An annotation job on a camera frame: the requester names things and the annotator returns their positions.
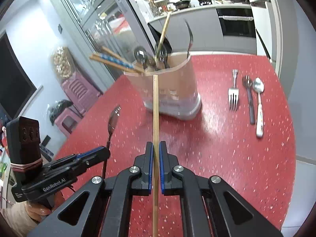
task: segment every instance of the speckled red tabletop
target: speckled red tabletop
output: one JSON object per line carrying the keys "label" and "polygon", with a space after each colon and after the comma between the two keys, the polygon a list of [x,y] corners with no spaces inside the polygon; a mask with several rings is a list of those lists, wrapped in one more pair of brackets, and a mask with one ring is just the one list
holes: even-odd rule
{"label": "speckled red tabletop", "polygon": [[[271,223],[280,228],[290,203],[295,174],[295,138],[286,97],[271,64],[253,55],[203,55],[192,57],[202,109],[195,119],[180,121],[160,115],[160,140],[168,152],[196,175],[219,175],[235,188]],[[232,69],[238,69],[240,90],[237,112],[229,111],[228,88]],[[249,108],[243,75],[264,82],[261,96],[264,136],[256,138],[249,124]],[[257,116],[257,94],[252,92]],[[153,116],[143,106],[140,95],[122,76],[99,98],[61,148],[58,158],[106,145],[107,121],[116,104],[121,116],[111,143],[106,176],[130,167],[135,156],[144,153],[153,140]],[[95,175],[102,164],[78,178],[75,189]],[[71,191],[64,190],[69,196]],[[178,197],[159,196],[160,236],[182,236]],[[132,205],[130,236],[152,234],[152,197],[135,197]]]}

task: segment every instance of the silver bolt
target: silver bolt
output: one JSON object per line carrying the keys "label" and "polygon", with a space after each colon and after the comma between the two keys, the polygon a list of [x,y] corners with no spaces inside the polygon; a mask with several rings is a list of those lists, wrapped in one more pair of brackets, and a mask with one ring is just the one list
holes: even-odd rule
{"label": "silver bolt", "polygon": [[213,176],[211,177],[211,181],[212,181],[213,183],[220,183],[221,180],[222,180],[222,179],[221,179],[219,176],[217,176],[217,175],[213,175]]}
{"label": "silver bolt", "polygon": [[92,183],[97,184],[97,183],[101,183],[102,178],[100,176],[95,176],[92,178]]}
{"label": "silver bolt", "polygon": [[183,166],[177,165],[177,166],[174,166],[173,169],[175,170],[175,172],[182,172],[183,171]]}
{"label": "silver bolt", "polygon": [[137,166],[131,166],[130,167],[130,172],[131,173],[137,173],[139,171],[139,167],[137,167]]}

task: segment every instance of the spoon with white handle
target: spoon with white handle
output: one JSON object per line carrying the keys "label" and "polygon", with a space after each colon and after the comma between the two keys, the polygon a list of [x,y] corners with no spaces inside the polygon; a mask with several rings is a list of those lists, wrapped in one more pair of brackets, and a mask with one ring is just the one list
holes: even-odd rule
{"label": "spoon with white handle", "polygon": [[258,93],[258,115],[257,115],[257,130],[256,134],[258,138],[262,138],[263,136],[263,111],[262,111],[262,104],[261,104],[261,96],[260,94],[264,90],[263,82],[260,78],[256,78],[252,83],[252,88],[255,92]]}

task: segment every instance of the oven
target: oven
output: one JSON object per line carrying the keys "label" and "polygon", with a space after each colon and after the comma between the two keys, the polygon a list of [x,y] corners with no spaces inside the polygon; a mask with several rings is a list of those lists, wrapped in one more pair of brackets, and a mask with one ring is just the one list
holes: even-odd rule
{"label": "oven", "polygon": [[256,38],[252,9],[219,8],[216,10],[223,36]]}

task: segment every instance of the beige sleeve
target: beige sleeve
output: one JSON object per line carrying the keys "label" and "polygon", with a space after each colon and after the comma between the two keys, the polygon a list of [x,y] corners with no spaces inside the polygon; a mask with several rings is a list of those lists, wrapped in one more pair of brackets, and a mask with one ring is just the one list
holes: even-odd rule
{"label": "beige sleeve", "polygon": [[1,214],[7,224],[20,237],[25,237],[37,226],[37,223],[27,214],[24,202],[15,203],[10,209],[1,209]]}

